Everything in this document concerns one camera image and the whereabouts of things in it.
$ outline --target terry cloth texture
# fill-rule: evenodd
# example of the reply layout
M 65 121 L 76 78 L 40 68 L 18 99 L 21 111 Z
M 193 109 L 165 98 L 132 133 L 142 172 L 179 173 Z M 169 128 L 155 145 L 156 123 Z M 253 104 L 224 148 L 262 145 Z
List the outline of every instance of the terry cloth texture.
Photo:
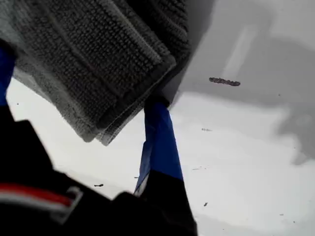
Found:
M 189 57 L 186 0 L 2 0 L 14 78 L 109 144 Z

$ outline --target debris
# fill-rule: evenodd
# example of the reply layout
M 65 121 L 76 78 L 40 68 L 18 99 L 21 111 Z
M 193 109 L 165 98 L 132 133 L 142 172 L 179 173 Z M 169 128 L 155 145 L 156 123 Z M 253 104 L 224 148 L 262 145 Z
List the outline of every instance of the debris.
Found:
M 210 82 L 213 82 L 213 83 L 230 85 L 230 86 L 234 86 L 234 87 L 241 85 L 240 82 L 225 80 L 225 79 L 222 79 L 222 78 L 210 77 L 209 80 L 210 80 Z
M 205 129 L 205 128 L 202 128 L 201 130 L 205 131 L 205 132 L 211 132 L 212 131 L 211 129 Z

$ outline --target white floor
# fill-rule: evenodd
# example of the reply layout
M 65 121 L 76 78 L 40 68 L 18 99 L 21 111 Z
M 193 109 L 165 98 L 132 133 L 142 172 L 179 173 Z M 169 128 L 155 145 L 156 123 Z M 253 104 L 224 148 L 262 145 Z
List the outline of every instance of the white floor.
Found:
M 190 4 L 195 52 L 171 115 L 200 235 L 315 235 L 315 1 Z M 91 188 L 103 183 L 95 189 L 110 197 L 133 191 L 143 113 L 104 147 L 81 141 L 17 81 L 8 101 L 16 119 L 32 121 L 56 169 Z

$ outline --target gray fabric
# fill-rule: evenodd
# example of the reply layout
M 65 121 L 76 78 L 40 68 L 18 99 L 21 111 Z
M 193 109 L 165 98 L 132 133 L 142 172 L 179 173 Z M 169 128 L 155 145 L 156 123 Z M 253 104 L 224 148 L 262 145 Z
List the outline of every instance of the gray fabric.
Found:
M 185 0 L 2 0 L 14 77 L 109 144 L 189 55 Z

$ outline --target red stripe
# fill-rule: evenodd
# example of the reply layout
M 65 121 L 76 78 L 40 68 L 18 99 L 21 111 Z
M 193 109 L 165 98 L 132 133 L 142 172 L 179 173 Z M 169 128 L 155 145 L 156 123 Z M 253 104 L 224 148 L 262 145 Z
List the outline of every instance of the red stripe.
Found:
M 63 195 L 59 195 L 48 190 L 28 187 L 19 184 L 0 183 L 0 193 L 3 192 L 26 195 L 33 198 L 44 199 L 50 202 L 61 203 L 66 206 L 71 205 L 71 200 Z

